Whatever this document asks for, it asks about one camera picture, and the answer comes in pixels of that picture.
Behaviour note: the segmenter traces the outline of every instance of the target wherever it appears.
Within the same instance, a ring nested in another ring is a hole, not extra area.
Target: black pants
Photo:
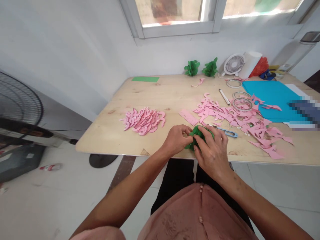
[[[193,184],[193,178],[193,160],[170,159],[166,172],[163,176],[157,199],[151,208],[151,214],[153,214],[162,204],[164,204],[167,200],[169,200],[169,198],[171,198],[181,189]],[[245,211],[223,190],[223,188],[216,181],[214,181],[205,173],[199,164],[196,174],[196,182],[205,183],[215,190],[253,231],[251,222]]]

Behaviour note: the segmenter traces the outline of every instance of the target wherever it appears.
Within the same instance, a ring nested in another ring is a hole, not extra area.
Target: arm
[[[173,126],[162,147],[107,193],[70,238],[84,230],[101,226],[120,228],[167,161],[193,141],[191,136],[183,136],[183,132],[189,134],[191,131],[185,125]]]
[[[200,151],[195,147],[195,155],[200,167],[242,207],[263,237],[266,240],[312,240],[309,234],[231,170],[227,156],[227,136],[214,127],[209,125],[206,127],[213,132],[214,139],[203,127],[199,127],[199,130],[204,134],[207,143],[194,135],[201,149]]]

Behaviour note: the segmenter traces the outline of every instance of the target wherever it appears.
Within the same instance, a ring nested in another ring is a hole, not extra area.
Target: green paper tree
[[[184,67],[184,70],[186,70],[185,74],[191,77],[197,75],[199,66],[200,63],[197,60],[188,61],[188,65]]]
[[[217,70],[217,62],[218,58],[216,57],[213,61],[206,63],[205,68],[202,70],[203,74],[207,77],[214,77],[214,75],[218,72]]]

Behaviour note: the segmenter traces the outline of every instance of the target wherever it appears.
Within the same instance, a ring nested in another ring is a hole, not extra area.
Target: blue paper
[[[264,104],[279,106],[282,111],[262,108],[259,105],[261,115],[272,122],[305,122],[306,118],[293,110],[289,103],[302,98],[289,89],[286,85],[276,81],[247,81],[243,82],[243,87],[251,96],[265,101]]]

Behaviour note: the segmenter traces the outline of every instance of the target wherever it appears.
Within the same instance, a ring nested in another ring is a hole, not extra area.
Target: small white fan
[[[241,70],[245,63],[244,56],[242,54],[233,54],[226,59],[223,66],[223,73],[221,74],[224,76],[225,74],[238,76],[238,72]]]

